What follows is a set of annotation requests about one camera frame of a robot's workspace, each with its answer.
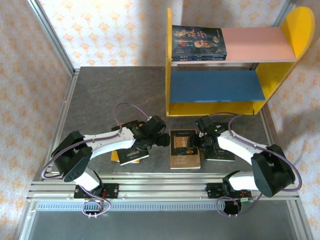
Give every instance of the marble surface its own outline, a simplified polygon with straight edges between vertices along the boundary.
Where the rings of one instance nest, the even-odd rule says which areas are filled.
[[[165,68],[158,66],[82,67],[65,120],[62,137],[79,130],[92,135],[109,132],[116,125],[113,108],[117,103],[131,102],[148,115],[159,115],[170,129],[196,129],[199,117],[167,117],[165,103]],[[145,117],[135,108],[122,105],[116,114],[123,122],[144,121]],[[217,122],[228,122],[230,116],[217,116]],[[267,144],[260,114],[242,116],[233,124],[236,133],[261,144]],[[170,169],[169,147],[153,147],[150,157],[140,163],[120,166],[111,162],[111,153],[97,156],[89,167],[99,173],[230,173],[235,170],[250,171],[244,160],[235,162],[206,161],[201,158],[200,169]]]

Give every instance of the book cover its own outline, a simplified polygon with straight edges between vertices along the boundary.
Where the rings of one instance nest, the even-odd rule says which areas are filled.
[[[228,129],[228,122],[216,122],[217,128],[223,127],[224,129]],[[235,161],[235,155],[227,150],[224,150],[220,147],[216,147],[213,151],[206,151],[205,160],[211,160],[211,161],[224,161],[224,162],[234,162]]]
[[[227,56],[221,28],[172,26],[172,58],[178,56]]]
[[[170,169],[199,169],[200,153],[197,147],[188,147],[188,138],[195,129],[170,130]]]
[[[117,153],[121,166],[149,157],[149,152],[147,150],[138,150],[135,147],[118,149]]]
[[[118,163],[120,162],[117,151],[112,151],[111,152],[111,162],[118,162]],[[132,163],[133,164],[138,164],[138,163],[140,163],[140,159],[134,160]]]

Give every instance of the blue shelf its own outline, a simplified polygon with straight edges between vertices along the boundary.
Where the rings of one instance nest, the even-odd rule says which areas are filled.
[[[256,71],[172,71],[171,103],[266,100]]]

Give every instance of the robotic arm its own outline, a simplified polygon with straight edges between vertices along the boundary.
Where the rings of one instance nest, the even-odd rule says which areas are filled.
[[[201,134],[193,139],[195,146],[208,152],[215,151],[217,147],[220,147],[234,153],[252,166],[250,172],[235,171],[223,178],[222,187],[227,196],[234,191],[259,190],[263,195],[271,198],[295,181],[295,175],[286,162],[256,148],[267,148],[285,156],[279,146],[258,144],[241,136],[238,138],[243,142],[239,141],[233,137],[233,131],[230,132],[218,123],[213,122],[209,116],[200,118],[196,121],[196,124]]]
[[[147,122],[135,120],[121,125],[121,128],[114,127],[112,132],[97,135],[81,135],[79,131],[73,131],[53,151],[52,157],[75,143],[86,143],[66,151],[54,164],[64,182],[73,181],[89,192],[100,194],[101,181],[98,175],[87,167],[89,161],[118,149],[146,149],[153,145],[166,147],[170,144],[170,137],[161,132],[165,127],[165,122],[155,115]]]

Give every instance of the book spine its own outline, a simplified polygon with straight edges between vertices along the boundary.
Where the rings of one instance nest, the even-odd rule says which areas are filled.
[[[214,57],[214,58],[181,58],[181,59],[172,59],[172,62],[205,62],[205,61],[224,61],[226,60],[225,57]]]
[[[190,56],[172,56],[172,59],[212,59],[212,58],[226,58],[227,55],[190,55]]]

